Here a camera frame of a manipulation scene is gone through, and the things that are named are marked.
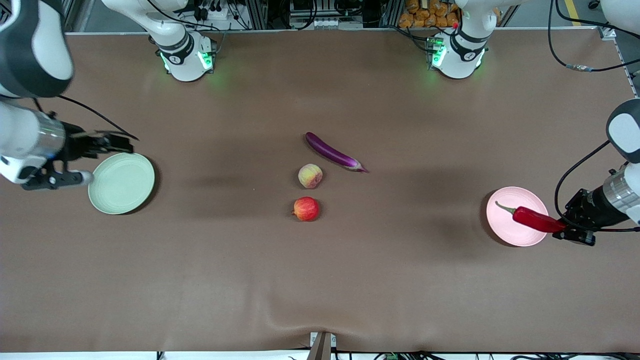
brown table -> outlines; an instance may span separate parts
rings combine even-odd
[[[568,62],[620,63],[595,30],[554,36]],[[295,348],[326,329],[344,350],[640,352],[636,234],[514,249],[479,217],[509,185],[552,209],[559,176],[632,96],[623,70],[566,70],[544,31],[496,32],[458,81],[394,32],[230,35],[216,73],[194,83],[164,74],[144,36],[69,43],[67,95],[138,135],[161,185],[145,209],[107,216],[84,188],[1,181],[2,351]],[[306,131],[371,173],[315,155]],[[562,204],[622,161],[597,155]],[[307,163],[324,169],[316,190],[296,180]],[[305,195],[318,221],[290,216]]]

gray floor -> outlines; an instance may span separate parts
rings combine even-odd
[[[86,0],[88,2],[85,16],[77,21],[76,28],[82,32],[143,32],[143,29],[132,20],[106,8],[101,0]],[[573,0],[580,19],[605,22],[601,9],[590,10],[589,0]],[[569,15],[564,1],[559,2],[561,11]],[[509,27],[514,28],[546,28],[548,23],[549,2],[531,0],[520,6],[514,14]],[[572,26],[570,21],[563,20],[554,11],[552,14],[552,26]],[[625,61],[640,58],[640,40],[618,32],[617,37],[620,52]],[[628,71],[633,73],[640,70],[640,63],[628,66]],[[634,84],[640,88],[640,76],[636,77]]]

chili pepper stem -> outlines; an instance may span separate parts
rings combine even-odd
[[[497,201],[495,202],[495,204],[496,204],[496,205],[498,205],[498,207],[500,207],[500,209],[505,209],[506,211],[510,212],[511,214],[513,214],[513,213],[515,213],[515,212],[516,212],[516,209],[514,209],[514,208],[507,208],[506,206],[502,206],[502,205],[500,205],[500,203],[499,203],[499,202],[497,202]]]

plate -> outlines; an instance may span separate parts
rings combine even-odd
[[[501,188],[489,198],[489,202],[486,205],[486,219],[491,229],[500,239],[515,246],[535,245],[545,238],[546,233],[515,222],[512,214],[505,209],[500,209],[495,204],[496,201],[508,208],[524,206],[538,213],[549,215],[544,203],[536,194],[515,186]]]
[[[151,161],[140,154],[121,152],[95,168],[89,184],[89,200],[105,214],[128,213],[144,203],[155,182]]]

green plate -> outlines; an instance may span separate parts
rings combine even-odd
[[[155,181],[154,167],[146,157],[121,152],[95,168],[89,200],[105,214],[128,213],[144,203]]]

